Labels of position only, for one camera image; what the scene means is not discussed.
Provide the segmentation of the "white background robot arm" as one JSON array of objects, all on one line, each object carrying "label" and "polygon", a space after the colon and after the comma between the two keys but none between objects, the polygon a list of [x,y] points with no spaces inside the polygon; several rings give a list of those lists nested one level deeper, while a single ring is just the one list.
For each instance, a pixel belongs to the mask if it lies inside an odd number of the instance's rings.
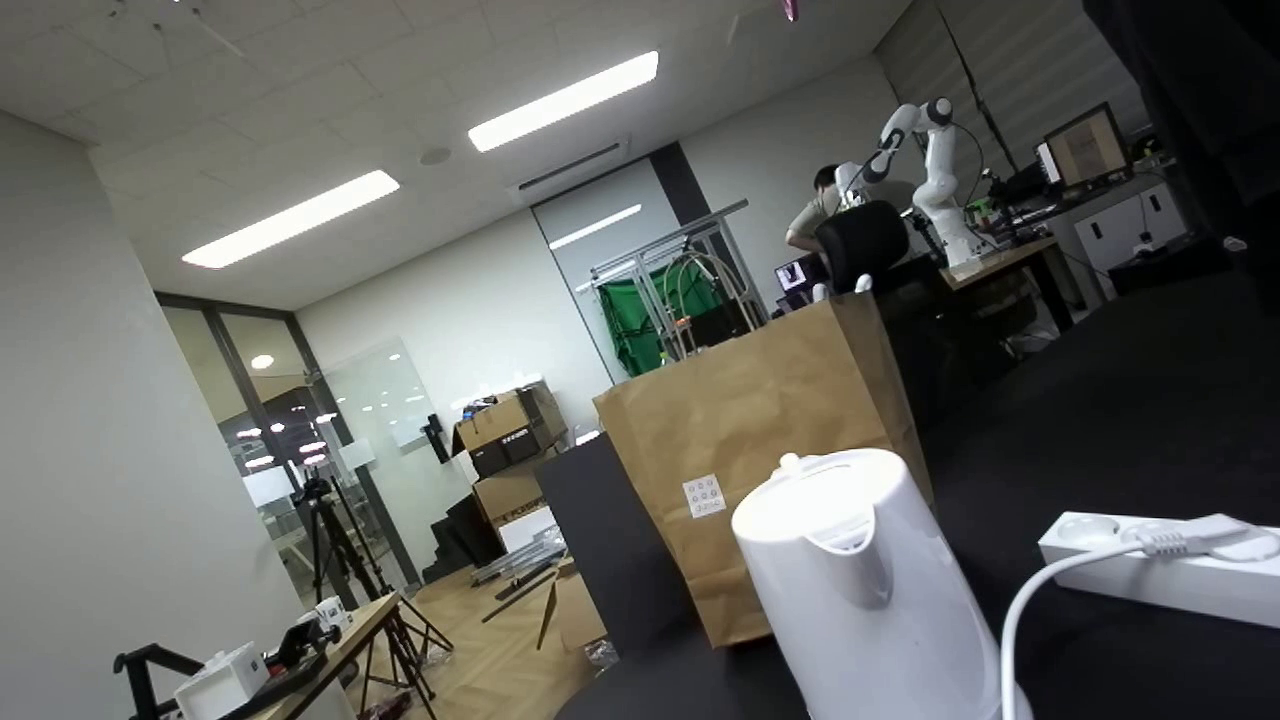
[{"label": "white background robot arm", "polygon": [[926,179],[913,191],[913,206],[928,218],[945,246],[945,265],[951,272],[969,272],[982,265],[982,236],[969,227],[960,205],[956,205],[956,122],[947,99],[926,99],[926,104],[899,104],[875,140],[875,151],[864,161],[864,179],[880,185],[897,151],[910,137],[926,140],[920,163]]}]

